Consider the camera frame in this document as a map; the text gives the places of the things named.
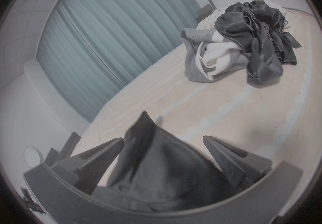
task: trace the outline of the black cloth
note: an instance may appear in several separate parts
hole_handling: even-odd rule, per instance
[[[143,112],[125,135],[107,187],[97,188],[92,196],[123,209],[169,212],[210,205],[235,194],[210,160]]]
[[[282,64],[297,64],[293,48],[301,45],[284,32],[287,21],[263,1],[229,6],[215,22],[218,32],[238,44],[248,57],[247,74],[265,83],[283,74]]]

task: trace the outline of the bed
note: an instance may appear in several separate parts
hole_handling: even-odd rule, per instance
[[[204,135],[268,157],[273,167],[287,160],[302,168],[303,178],[285,212],[306,188],[322,152],[321,30],[316,19],[303,12],[288,10],[287,20],[288,31],[302,47],[295,49],[298,65],[284,65],[280,79],[254,87],[243,69],[216,83],[191,82],[184,75],[182,44],[112,98],[72,154],[124,137],[146,110],[160,127],[210,159]],[[100,186],[106,186],[116,162]]]

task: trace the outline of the tiled ceiling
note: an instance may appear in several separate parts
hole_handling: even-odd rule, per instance
[[[0,29],[0,91],[23,74],[57,0],[16,0]]]

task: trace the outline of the teal curtain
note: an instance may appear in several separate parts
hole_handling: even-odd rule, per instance
[[[197,26],[195,0],[60,0],[37,59],[63,98],[91,122],[135,77]]]

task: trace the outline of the round white object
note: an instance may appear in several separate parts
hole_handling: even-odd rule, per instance
[[[23,152],[24,160],[30,167],[35,167],[41,163],[40,153],[32,147],[27,147]]]

